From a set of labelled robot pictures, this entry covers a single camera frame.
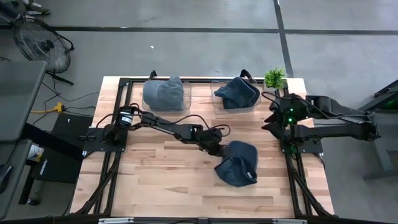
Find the gray floor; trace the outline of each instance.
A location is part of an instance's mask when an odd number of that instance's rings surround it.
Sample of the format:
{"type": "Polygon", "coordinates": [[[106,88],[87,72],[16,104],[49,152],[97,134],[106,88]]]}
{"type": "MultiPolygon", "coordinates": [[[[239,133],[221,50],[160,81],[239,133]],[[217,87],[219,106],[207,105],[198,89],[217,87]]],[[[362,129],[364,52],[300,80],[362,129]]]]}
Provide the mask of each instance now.
{"type": "MultiPolygon", "coordinates": [[[[51,25],[120,27],[277,28],[273,2],[237,0],[37,0],[53,10],[51,25]]],[[[287,29],[398,29],[398,1],[280,0],[287,29]]],[[[57,82],[65,98],[98,91],[105,75],[229,76],[242,68],[254,76],[284,66],[278,34],[61,32],[74,44],[72,64],[62,74],[76,83],[57,82]]],[[[307,91],[327,95],[357,108],[375,92],[398,78],[398,35],[287,35],[295,77],[305,79],[307,91]]],[[[25,60],[0,30],[0,56],[25,60]]],[[[52,85],[46,78],[45,83],[52,85]]],[[[34,109],[42,110],[52,96],[42,87],[34,109]]],[[[89,96],[67,106],[95,105],[89,96]]],[[[54,106],[59,98],[48,102],[54,106]]],[[[76,110],[93,114],[93,111],[76,110]]],[[[37,126],[51,130],[57,115],[37,126]]],[[[29,122],[38,116],[30,116],[29,122]]],[[[363,182],[379,164],[372,143],[350,138],[324,139],[326,175],[337,215],[346,218],[398,222],[398,179],[363,182]]],[[[16,206],[9,219],[63,213],[72,185],[44,183],[42,205],[16,206]]]]}

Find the potted plant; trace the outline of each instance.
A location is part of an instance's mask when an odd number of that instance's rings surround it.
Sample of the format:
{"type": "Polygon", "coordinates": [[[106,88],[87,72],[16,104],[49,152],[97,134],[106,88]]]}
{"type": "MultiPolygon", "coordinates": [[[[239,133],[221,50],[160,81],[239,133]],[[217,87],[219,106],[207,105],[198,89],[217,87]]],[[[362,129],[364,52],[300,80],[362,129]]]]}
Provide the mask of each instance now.
{"type": "Polygon", "coordinates": [[[275,92],[279,88],[283,88],[285,84],[286,77],[285,71],[283,68],[276,67],[275,69],[271,69],[265,74],[264,79],[264,91],[275,92]]]}

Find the electric fan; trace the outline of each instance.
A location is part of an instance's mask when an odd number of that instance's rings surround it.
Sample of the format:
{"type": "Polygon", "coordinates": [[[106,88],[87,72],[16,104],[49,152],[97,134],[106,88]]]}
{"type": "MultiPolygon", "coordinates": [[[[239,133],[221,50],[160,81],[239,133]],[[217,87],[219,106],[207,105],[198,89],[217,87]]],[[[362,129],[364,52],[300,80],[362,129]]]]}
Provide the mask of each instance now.
{"type": "Polygon", "coordinates": [[[43,21],[21,18],[14,23],[14,42],[25,58],[47,62],[47,74],[73,85],[71,81],[56,75],[66,71],[70,65],[70,52],[75,49],[70,40],[43,21]]]}

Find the wooden tabletop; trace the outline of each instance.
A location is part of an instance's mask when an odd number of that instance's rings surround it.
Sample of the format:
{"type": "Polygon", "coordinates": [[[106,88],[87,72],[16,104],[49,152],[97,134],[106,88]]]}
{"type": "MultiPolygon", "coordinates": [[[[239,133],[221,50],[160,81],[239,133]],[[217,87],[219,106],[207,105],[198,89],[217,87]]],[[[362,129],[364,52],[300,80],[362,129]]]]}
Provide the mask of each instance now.
{"type": "MultiPolygon", "coordinates": [[[[93,125],[113,112],[119,78],[104,77],[93,125]]],[[[306,95],[302,78],[288,78],[287,82],[290,93],[306,95]]],[[[134,84],[131,103],[142,104],[142,87],[142,83],[134,84]]],[[[230,125],[232,132],[223,138],[223,144],[238,140],[257,147],[258,183],[240,188],[232,187],[220,180],[213,170],[221,158],[199,151],[196,145],[182,144],[171,135],[142,128],[129,132],[119,167],[112,216],[293,217],[285,157],[280,152],[278,140],[270,132],[261,129],[264,119],[271,115],[268,110],[271,102],[264,98],[261,100],[261,104],[248,113],[215,114],[210,84],[192,84],[192,105],[189,110],[190,114],[204,117],[210,126],[230,125]]],[[[162,117],[175,121],[182,116],[162,117]]],[[[110,119],[107,119],[100,126],[109,122],[110,119]]],[[[135,117],[133,123],[137,122],[138,118],[135,117]]],[[[301,122],[313,126],[312,119],[301,122]]],[[[195,117],[182,123],[203,124],[195,117]]],[[[71,212],[81,208],[98,186],[103,157],[103,152],[95,152],[83,161],[71,212]]],[[[309,189],[324,208],[333,213],[322,163],[312,154],[303,154],[303,163],[309,189]]],[[[104,193],[102,210],[107,195],[108,189],[104,193]]],[[[304,211],[301,190],[298,190],[298,196],[304,211]]]]}

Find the gray cloth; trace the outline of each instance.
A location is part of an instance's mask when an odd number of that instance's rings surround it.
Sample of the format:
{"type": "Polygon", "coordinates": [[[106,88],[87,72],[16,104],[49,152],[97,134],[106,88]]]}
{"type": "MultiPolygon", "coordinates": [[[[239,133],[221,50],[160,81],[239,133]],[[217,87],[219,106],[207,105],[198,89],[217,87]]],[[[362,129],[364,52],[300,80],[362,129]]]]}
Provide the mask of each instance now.
{"type": "Polygon", "coordinates": [[[257,149],[245,142],[231,141],[225,150],[220,165],[216,166],[218,177],[227,184],[243,187],[257,183],[257,149]]]}
{"type": "Polygon", "coordinates": [[[152,110],[178,111],[183,109],[184,89],[180,77],[172,76],[167,81],[146,81],[143,100],[152,110]]]}
{"type": "Polygon", "coordinates": [[[223,98],[224,109],[248,108],[256,104],[260,91],[241,77],[220,87],[214,95],[223,98]]]}

